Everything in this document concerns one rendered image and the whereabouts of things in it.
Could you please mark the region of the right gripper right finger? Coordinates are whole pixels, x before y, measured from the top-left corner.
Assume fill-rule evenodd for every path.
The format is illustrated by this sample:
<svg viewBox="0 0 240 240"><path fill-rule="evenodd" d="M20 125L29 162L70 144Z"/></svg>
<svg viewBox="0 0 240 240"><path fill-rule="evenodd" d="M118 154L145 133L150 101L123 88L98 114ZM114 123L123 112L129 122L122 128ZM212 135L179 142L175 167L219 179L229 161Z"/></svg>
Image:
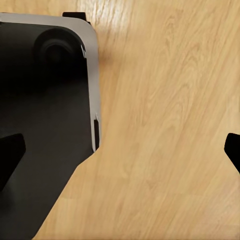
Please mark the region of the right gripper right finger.
<svg viewBox="0 0 240 240"><path fill-rule="evenodd" d="M229 133L227 135L224 151L240 172L240 135L235 133Z"/></svg>

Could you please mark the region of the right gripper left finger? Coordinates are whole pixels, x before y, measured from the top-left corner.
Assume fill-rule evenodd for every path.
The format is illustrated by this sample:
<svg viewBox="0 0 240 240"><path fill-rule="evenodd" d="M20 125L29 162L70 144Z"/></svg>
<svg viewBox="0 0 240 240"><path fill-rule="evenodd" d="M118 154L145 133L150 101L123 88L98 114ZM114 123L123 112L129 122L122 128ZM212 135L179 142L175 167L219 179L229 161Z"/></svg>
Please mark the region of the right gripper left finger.
<svg viewBox="0 0 240 240"><path fill-rule="evenodd" d="M22 133L0 138L0 193L26 153Z"/></svg>

